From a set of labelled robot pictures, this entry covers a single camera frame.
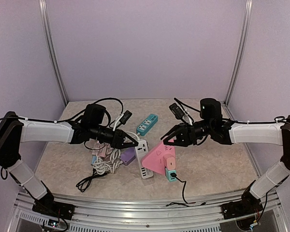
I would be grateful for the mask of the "pink triangular power strip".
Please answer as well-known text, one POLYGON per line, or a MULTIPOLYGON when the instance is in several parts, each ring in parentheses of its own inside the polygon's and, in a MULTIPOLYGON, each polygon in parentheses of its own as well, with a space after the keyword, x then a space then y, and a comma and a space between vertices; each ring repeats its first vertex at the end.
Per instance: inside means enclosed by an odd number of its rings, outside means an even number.
POLYGON ((164 145, 163 141, 160 141, 145 155, 144 158, 142 158, 141 163, 145 168, 157 174, 164 175, 164 158, 170 156, 173 156, 176 159, 175 147, 170 145, 164 145))

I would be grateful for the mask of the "teal power strip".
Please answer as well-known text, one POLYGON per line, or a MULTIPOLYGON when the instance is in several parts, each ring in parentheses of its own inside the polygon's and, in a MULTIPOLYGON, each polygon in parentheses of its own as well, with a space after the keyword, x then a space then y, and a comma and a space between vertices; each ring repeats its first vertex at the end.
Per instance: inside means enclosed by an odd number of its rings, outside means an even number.
POLYGON ((150 114, 137 128, 136 133, 140 136, 145 136, 152 127, 158 122, 158 116, 150 114))

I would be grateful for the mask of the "aluminium corner post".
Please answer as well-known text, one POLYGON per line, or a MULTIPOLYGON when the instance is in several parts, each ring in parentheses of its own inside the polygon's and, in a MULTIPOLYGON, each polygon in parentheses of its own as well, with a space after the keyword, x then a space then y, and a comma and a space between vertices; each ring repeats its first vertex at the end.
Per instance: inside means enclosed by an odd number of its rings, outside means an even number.
POLYGON ((252 5, 253 5, 252 0, 246 0, 244 18, 243 18, 243 23, 242 23, 241 33, 240 33, 239 45, 238 45, 238 49, 237 49, 237 53, 236 53, 236 57, 235 57, 235 63, 234 63, 233 70, 232 70, 231 80, 230 80, 227 94, 226 94, 226 97, 224 100, 224 104, 226 107, 228 107, 230 102, 231 102, 232 95, 233 95, 234 90, 235 90, 236 81, 237 81, 237 78, 239 75, 241 62, 242 62, 242 59, 244 56, 245 46, 246 46, 246 42, 247 42, 247 35, 248 35, 249 25, 250 25, 250 19, 251 19, 251 13, 252 13, 252 5))
POLYGON ((63 104, 67 106, 67 104, 69 103, 69 98, 68 98, 68 94, 67 94, 63 79, 61 77, 61 73, 60 73, 60 69, 58 65, 58 59, 56 56, 55 46, 53 43, 53 38, 52 38, 52 33, 51 33, 50 20, 48 16, 47 2, 45 0, 39 0, 38 2, 39 2, 40 14, 42 18, 43 30, 44 30, 45 39, 46 39, 46 46, 47 46, 48 53, 50 56, 50 61, 53 67, 53 71, 55 74, 55 80, 58 85, 59 93, 62 98, 63 104))

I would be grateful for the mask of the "aluminium front frame rail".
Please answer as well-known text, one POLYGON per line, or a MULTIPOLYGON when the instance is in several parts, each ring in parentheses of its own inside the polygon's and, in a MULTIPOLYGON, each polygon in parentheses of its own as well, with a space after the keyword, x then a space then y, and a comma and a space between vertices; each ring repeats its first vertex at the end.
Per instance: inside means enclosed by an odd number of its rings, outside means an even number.
MULTIPOLYGON (((190 198, 196 202, 190 207, 169 206, 169 202, 179 200, 110 200, 81 196, 54 194, 55 200, 75 206, 71 220, 67 220, 71 232, 120 232, 120 231, 219 231, 223 223, 229 223, 239 229, 236 222, 244 217, 224 219, 220 206, 224 203, 240 200, 242 190, 190 198)), ((20 192, 12 210, 12 219, 8 232, 20 229, 21 222, 37 225, 50 217, 33 212, 33 199, 20 192)), ((290 232, 285 213, 275 191, 268 194, 268 201, 260 224, 253 231, 290 232)))

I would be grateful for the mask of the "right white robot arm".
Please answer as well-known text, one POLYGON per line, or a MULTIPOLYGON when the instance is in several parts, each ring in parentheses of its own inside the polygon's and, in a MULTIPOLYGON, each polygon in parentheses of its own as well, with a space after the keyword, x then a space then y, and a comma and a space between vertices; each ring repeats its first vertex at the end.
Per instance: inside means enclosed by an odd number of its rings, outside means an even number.
POLYGON ((188 147, 199 145, 199 140, 210 137, 221 145, 233 144, 273 144, 283 148, 280 160, 265 174, 250 184, 238 203, 238 211, 247 215, 253 210, 260 198, 278 186, 290 175, 290 115, 278 116, 269 122, 240 122, 224 119, 221 104, 213 98, 200 101, 200 121, 184 121, 184 103, 176 100, 169 109, 175 118, 182 122, 173 126, 161 140, 165 145, 188 147))

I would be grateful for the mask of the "left aluminium corner post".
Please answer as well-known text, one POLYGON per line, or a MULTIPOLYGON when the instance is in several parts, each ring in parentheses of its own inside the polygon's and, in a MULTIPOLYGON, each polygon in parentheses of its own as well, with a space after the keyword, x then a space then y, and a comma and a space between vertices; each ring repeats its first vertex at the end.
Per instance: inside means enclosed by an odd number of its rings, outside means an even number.
POLYGON ((40 14, 42 18, 43 30, 44 30, 45 39, 46 39, 46 46, 47 46, 48 53, 50 56, 50 61, 53 67, 53 71, 55 74, 55 80, 58 85, 59 93, 62 98, 63 104, 67 106, 67 104, 69 103, 69 98, 68 98, 68 94, 67 94, 63 79, 61 77, 61 73, 60 73, 60 69, 58 65, 58 59, 56 56, 55 46, 53 43, 53 38, 52 38, 52 33, 51 33, 50 20, 48 16, 47 2, 45 0, 39 0, 38 2, 39 2, 40 14))

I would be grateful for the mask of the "teal plug adapter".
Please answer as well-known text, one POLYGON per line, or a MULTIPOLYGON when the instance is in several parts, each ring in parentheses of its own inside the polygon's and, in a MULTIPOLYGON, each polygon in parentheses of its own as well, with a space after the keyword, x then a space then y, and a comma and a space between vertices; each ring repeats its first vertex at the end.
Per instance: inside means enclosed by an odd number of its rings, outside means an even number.
POLYGON ((176 170, 168 170, 166 167, 165 167, 165 176, 167 178, 167 180, 169 182, 174 182, 176 181, 176 170))

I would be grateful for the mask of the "purple power strip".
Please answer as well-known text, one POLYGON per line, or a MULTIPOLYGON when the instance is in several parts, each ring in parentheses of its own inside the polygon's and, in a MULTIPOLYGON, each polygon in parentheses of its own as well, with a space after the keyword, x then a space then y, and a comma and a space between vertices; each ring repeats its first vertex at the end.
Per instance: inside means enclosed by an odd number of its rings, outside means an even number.
POLYGON ((122 161, 122 164, 128 166, 131 162, 136 159, 134 147, 130 147, 121 153, 119 159, 122 161))

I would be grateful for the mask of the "light blue small plug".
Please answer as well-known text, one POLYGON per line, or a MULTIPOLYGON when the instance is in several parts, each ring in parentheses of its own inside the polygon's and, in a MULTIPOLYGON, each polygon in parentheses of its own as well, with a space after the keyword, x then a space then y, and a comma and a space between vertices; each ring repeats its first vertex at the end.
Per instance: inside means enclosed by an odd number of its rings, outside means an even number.
POLYGON ((95 161, 97 160, 96 156, 92 156, 92 160, 91 160, 91 165, 93 166, 95 164, 95 161))

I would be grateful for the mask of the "white power strip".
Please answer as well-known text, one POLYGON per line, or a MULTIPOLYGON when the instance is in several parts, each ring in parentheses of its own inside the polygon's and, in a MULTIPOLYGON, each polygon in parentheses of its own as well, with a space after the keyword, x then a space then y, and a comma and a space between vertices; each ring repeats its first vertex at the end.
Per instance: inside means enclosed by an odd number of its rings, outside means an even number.
POLYGON ((153 172, 145 168, 141 163, 142 158, 144 158, 145 155, 148 153, 147 141, 145 139, 140 139, 138 141, 138 145, 134 149, 135 149, 135 155, 136 155, 139 169, 140 169, 141 178, 142 179, 152 178, 154 176, 153 172))

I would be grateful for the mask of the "pink small plug adapter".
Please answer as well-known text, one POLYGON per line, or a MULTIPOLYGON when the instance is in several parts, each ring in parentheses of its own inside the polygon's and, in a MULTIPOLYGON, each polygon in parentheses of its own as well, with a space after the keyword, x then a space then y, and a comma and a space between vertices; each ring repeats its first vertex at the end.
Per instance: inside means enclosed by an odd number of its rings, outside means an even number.
POLYGON ((91 154, 94 156, 105 158, 111 152, 109 144, 104 143, 101 144, 96 141, 93 141, 90 145, 91 145, 90 148, 92 148, 91 154))

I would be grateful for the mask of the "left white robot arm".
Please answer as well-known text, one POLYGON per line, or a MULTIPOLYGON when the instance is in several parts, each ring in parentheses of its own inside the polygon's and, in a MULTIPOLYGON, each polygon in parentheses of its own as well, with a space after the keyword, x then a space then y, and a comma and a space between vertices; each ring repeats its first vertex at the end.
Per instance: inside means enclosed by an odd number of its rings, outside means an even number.
POLYGON ((136 147, 138 142, 121 129, 102 125, 106 108, 92 103, 79 119, 47 121, 20 117, 9 111, 0 118, 0 166, 5 169, 48 215, 58 210, 58 204, 46 185, 39 180, 19 154, 21 143, 60 142, 72 145, 96 140, 115 149, 136 147))

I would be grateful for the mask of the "right aluminium corner post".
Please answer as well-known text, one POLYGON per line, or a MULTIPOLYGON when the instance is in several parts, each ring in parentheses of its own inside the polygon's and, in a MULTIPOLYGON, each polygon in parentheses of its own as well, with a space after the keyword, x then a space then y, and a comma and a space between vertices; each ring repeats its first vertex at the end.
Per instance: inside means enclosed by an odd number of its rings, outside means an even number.
POLYGON ((231 80, 230 80, 227 94, 226 94, 226 97, 224 100, 224 104, 226 107, 228 107, 230 102, 231 102, 232 95, 233 95, 234 90, 235 90, 236 81, 237 81, 237 78, 239 75, 241 62, 242 62, 242 59, 244 56, 245 46, 246 46, 246 42, 247 42, 247 35, 248 35, 249 25, 250 25, 250 19, 251 19, 251 13, 252 13, 252 5, 253 5, 252 0, 246 0, 244 18, 243 18, 243 23, 242 23, 241 33, 240 33, 239 45, 238 45, 238 49, 237 49, 237 53, 236 53, 236 57, 235 57, 235 63, 234 63, 233 70, 232 70, 231 80))

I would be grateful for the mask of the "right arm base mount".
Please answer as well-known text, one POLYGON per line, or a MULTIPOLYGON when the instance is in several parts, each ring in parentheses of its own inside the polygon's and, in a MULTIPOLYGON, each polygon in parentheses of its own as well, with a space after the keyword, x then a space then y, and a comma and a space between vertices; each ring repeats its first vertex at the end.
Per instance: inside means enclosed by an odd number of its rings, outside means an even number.
POLYGON ((260 201, 251 203, 249 201, 240 200, 221 205, 221 211, 223 213, 224 219, 242 217, 261 212, 262 210, 263 206, 260 201))

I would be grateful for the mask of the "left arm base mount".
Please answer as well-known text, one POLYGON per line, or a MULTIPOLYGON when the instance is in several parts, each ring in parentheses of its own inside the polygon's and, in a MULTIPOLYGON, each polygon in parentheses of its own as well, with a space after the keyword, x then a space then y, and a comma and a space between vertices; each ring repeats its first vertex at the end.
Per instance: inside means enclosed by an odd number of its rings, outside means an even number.
POLYGON ((74 214, 75 206, 73 204, 53 202, 50 206, 42 206, 39 203, 34 203, 32 207, 33 212, 43 215, 71 220, 74 214))

